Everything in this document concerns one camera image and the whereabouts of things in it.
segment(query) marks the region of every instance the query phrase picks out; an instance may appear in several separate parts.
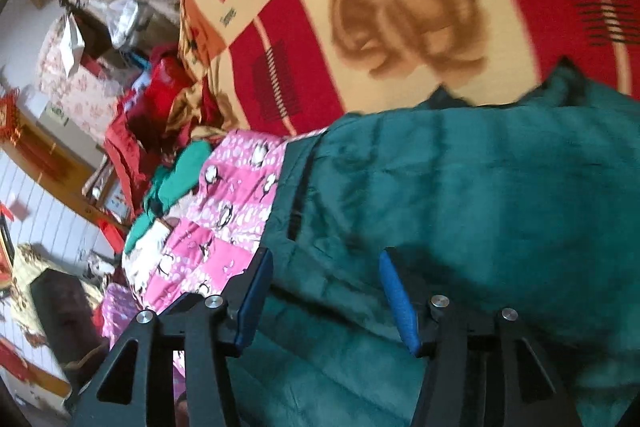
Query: green cloth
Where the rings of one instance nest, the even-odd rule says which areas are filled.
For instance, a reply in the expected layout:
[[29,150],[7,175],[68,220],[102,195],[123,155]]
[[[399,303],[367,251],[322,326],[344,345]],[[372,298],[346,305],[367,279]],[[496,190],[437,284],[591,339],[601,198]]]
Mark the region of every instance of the green cloth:
[[198,184],[200,170],[212,148],[206,141],[190,143],[178,156],[174,168],[159,166],[151,179],[151,187],[142,201],[143,212],[133,223],[124,245],[124,253],[133,250],[138,240],[157,217],[162,217],[193,187]]
[[485,311],[512,306],[586,427],[640,391],[640,105],[562,64],[508,108],[347,115],[287,147],[262,244],[274,282],[230,365],[260,426],[407,426],[413,359],[378,278],[415,274]]

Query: plastic bag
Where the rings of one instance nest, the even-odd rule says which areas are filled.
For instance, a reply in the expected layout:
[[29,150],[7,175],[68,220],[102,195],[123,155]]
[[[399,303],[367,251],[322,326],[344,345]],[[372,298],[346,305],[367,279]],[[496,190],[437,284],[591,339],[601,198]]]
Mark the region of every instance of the plastic bag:
[[109,4],[89,0],[89,3],[103,12],[111,43],[117,50],[135,46],[136,34],[146,30],[153,13],[150,6],[140,0],[115,0]]

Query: white paper bag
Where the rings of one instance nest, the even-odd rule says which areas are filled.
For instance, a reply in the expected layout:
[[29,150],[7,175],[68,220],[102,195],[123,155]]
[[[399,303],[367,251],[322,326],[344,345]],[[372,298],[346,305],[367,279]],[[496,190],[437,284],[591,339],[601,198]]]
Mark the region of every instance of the white paper bag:
[[68,78],[78,71],[80,59],[82,58],[82,53],[84,53],[84,39],[76,19],[72,15],[65,16],[65,30],[62,33],[60,52],[62,53],[62,65],[65,67],[66,77]]

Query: blue gripper pad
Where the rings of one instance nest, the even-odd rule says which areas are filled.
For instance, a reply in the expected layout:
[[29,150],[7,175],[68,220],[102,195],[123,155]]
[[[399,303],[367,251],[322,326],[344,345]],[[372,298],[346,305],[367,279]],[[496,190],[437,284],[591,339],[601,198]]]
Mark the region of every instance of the blue gripper pad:
[[273,254],[271,254],[271,250],[265,249],[254,280],[238,310],[236,347],[240,351],[250,346],[254,341],[255,330],[257,330],[260,315],[262,315],[262,308],[267,298],[269,286],[271,286],[271,280],[273,280]]
[[391,306],[400,338],[409,352],[416,357],[422,346],[418,333],[418,314],[386,250],[380,254],[380,280],[385,290],[386,300]]

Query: white wall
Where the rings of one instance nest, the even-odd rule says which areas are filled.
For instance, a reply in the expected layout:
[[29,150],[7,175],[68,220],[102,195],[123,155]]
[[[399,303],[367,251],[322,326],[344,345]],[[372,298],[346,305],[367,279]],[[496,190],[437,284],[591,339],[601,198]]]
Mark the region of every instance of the white wall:
[[[0,68],[12,87],[24,89],[31,85],[44,37],[53,21],[63,13],[56,2],[37,10],[30,0],[8,1],[0,13]],[[44,112],[47,97],[33,89],[30,91],[28,96],[20,97],[21,109],[39,119],[41,126],[82,160],[99,166],[102,153],[95,141],[73,122],[62,126],[50,118]]]
[[[113,256],[113,249],[98,227],[43,190],[0,150],[0,201],[7,202],[12,194],[28,211],[25,220],[10,223],[14,246],[20,243],[41,245],[41,250],[66,268],[75,266],[79,269],[83,251],[94,250],[104,256]],[[25,359],[64,378],[48,347],[34,349],[25,340],[11,318],[11,306],[7,301],[0,302],[0,314],[4,317],[4,321],[0,320],[0,335],[14,344]]]

